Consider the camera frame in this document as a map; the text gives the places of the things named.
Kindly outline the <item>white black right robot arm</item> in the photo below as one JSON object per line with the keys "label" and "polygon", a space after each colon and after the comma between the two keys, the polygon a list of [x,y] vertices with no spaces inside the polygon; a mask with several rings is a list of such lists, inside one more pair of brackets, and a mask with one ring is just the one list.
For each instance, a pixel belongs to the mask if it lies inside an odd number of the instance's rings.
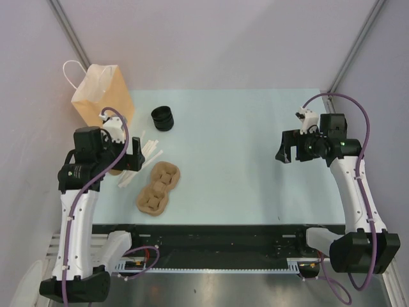
{"label": "white black right robot arm", "polygon": [[275,158],[290,163],[292,147],[300,162],[322,158],[336,181],[345,218],[344,235],[323,227],[308,228],[296,238],[296,252],[311,256],[320,251],[330,258],[336,272],[384,273],[401,243],[398,234],[388,232],[371,197],[359,140],[347,137],[341,113],[317,114],[300,108],[296,116],[302,126],[282,133]]}

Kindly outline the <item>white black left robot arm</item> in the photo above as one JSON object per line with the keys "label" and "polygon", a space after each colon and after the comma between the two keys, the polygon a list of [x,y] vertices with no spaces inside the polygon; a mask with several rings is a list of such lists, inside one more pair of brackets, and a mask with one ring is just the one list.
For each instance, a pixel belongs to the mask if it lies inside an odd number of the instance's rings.
{"label": "white black left robot arm", "polygon": [[101,250],[91,253],[93,216],[100,184],[110,170],[139,170],[144,162],[141,141],[100,127],[83,127],[73,134],[74,148],[58,173],[61,192],[61,233],[56,264],[40,283],[40,295],[68,306],[107,299],[110,278],[121,257],[140,251],[139,237],[126,231],[111,233]]}

